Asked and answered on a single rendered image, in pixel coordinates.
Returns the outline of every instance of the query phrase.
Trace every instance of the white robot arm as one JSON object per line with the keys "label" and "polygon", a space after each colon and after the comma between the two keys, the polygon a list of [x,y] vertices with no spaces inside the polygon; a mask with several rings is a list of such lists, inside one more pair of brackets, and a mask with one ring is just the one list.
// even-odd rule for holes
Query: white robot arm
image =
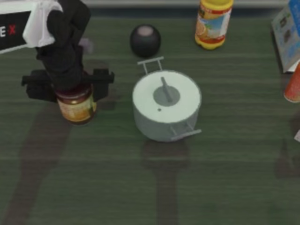
{"label": "white robot arm", "polygon": [[47,29],[52,10],[63,11],[57,0],[1,1],[0,54],[53,44],[55,39]]}

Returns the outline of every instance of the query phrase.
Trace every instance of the jar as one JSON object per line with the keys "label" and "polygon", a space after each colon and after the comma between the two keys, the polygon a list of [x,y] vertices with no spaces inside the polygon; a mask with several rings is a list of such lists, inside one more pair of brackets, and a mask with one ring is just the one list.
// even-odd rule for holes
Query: jar
{"label": "jar", "polygon": [[80,84],[69,91],[55,91],[62,116],[74,125],[88,123],[96,112],[93,87]]}

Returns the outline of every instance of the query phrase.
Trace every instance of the plastic bottle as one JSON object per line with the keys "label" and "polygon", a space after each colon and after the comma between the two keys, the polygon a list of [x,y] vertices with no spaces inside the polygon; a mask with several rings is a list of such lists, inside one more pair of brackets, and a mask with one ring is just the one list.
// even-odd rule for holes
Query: plastic bottle
{"label": "plastic bottle", "polygon": [[213,50],[225,42],[233,0],[200,0],[195,41]]}

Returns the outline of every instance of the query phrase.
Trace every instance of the black ball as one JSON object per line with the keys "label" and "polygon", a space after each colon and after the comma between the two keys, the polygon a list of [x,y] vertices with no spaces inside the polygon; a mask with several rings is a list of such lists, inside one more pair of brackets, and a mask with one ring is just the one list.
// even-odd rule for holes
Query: black ball
{"label": "black ball", "polygon": [[160,49],[160,44],[160,33],[152,25],[142,24],[131,32],[131,50],[141,58],[149,58],[155,55]]}

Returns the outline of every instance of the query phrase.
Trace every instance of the juice bottle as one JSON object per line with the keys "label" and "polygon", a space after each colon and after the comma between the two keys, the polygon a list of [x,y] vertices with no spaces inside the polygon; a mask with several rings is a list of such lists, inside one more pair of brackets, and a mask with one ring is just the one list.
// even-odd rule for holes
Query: juice bottle
{"label": "juice bottle", "polygon": [[195,41],[213,50],[225,42],[233,0],[200,0]]}

